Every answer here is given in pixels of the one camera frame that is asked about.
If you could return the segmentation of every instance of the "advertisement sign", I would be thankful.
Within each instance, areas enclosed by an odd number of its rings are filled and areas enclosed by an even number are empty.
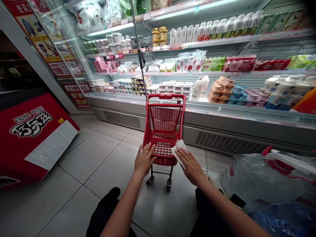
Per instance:
[[[3,2],[57,78],[71,77],[61,57],[67,64],[73,66],[72,72],[75,76],[83,76],[68,44],[60,43],[56,46],[61,52],[59,55],[26,0],[3,0]],[[45,1],[32,1],[32,4],[37,12],[46,14],[47,17],[43,17],[43,21],[53,40],[64,40]]]
[[[64,84],[63,86],[78,108],[90,108],[77,84]],[[80,84],[80,87],[84,93],[91,91],[88,83]]]

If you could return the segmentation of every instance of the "black pants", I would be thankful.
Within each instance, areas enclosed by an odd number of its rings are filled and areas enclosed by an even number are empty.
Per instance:
[[[112,188],[112,190],[99,202],[96,210],[92,214],[87,229],[87,237],[100,236],[119,202],[117,199],[119,195],[120,189],[118,187]],[[195,190],[195,195],[199,216],[191,231],[190,237],[210,235],[225,237],[235,236],[226,224],[225,220],[199,188]],[[129,228],[128,237],[137,237],[131,228]]]

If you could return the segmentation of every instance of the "red packaging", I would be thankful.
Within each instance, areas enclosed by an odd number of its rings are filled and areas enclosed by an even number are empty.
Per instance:
[[[290,59],[280,60],[256,60],[254,67],[255,71],[268,71],[268,70],[285,70],[290,64]]]
[[[240,72],[252,71],[255,66],[256,55],[230,56],[226,58],[222,71]]]

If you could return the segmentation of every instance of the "cart wheel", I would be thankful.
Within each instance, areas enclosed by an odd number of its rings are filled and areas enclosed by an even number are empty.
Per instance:
[[[170,192],[171,185],[172,185],[172,180],[171,179],[167,179],[167,193]]]
[[[154,176],[150,176],[150,178],[146,181],[146,185],[150,185],[155,181],[155,177]]]

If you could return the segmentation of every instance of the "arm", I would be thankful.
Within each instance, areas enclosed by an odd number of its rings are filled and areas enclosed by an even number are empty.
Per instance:
[[[182,168],[186,177],[192,184],[200,188],[237,237],[270,236],[205,178],[200,164],[196,161],[191,152],[186,152],[181,148],[178,151],[176,150],[176,154],[185,167],[185,169]]]
[[[129,181],[123,197],[118,202],[110,219],[104,227],[100,237],[123,237],[128,236],[129,228],[132,222],[132,215],[136,205],[137,196],[141,189],[142,181],[148,174],[149,169],[156,157],[151,159],[155,145],[150,148],[150,143],[145,145],[141,152],[142,145],[139,147],[135,159],[134,173]]]

